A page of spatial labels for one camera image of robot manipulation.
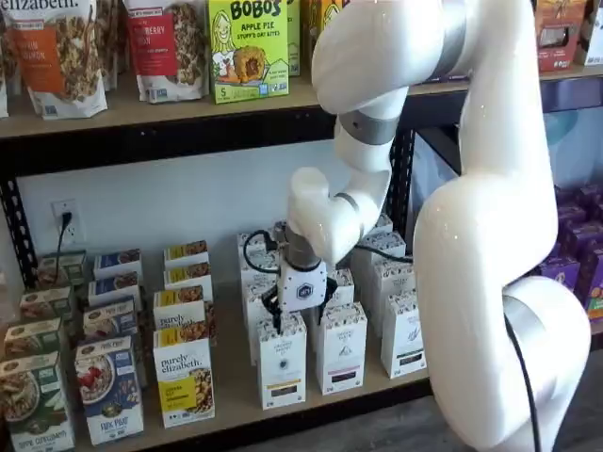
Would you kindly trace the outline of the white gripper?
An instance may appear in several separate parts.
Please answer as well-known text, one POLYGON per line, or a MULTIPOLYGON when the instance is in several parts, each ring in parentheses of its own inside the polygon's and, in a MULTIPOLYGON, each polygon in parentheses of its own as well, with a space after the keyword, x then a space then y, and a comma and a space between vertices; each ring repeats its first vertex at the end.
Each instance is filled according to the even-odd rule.
POLYGON ((318 323, 327 304, 338 288, 336 279, 328 277, 327 267, 320 261, 313 268, 296 269, 282 261, 277 291, 261 296, 262 303, 272 317, 272 325, 282 333, 282 312, 297 312, 318 306, 318 323))

